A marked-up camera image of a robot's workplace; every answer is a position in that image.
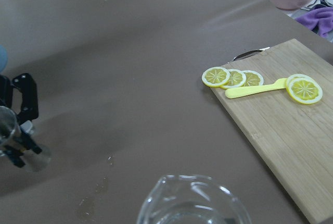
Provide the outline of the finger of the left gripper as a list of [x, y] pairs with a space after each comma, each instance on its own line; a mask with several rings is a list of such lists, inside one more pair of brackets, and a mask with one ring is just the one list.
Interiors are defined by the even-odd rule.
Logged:
[[27, 121], [32, 121], [39, 116], [37, 85], [29, 73], [23, 73], [12, 79], [13, 86], [19, 90], [22, 95], [20, 113], [16, 114], [16, 125], [14, 128], [15, 155], [13, 163], [15, 166], [22, 168], [25, 163], [20, 158], [23, 155], [23, 148], [31, 150], [35, 154], [42, 152], [42, 149], [35, 143], [31, 135], [24, 130], [21, 125]]

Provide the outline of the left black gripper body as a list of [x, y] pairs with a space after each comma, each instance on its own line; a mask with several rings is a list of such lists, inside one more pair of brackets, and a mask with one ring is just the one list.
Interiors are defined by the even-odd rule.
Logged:
[[11, 81], [3, 75], [0, 75], [0, 98], [1, 106], [12, 107], [13, 87]]

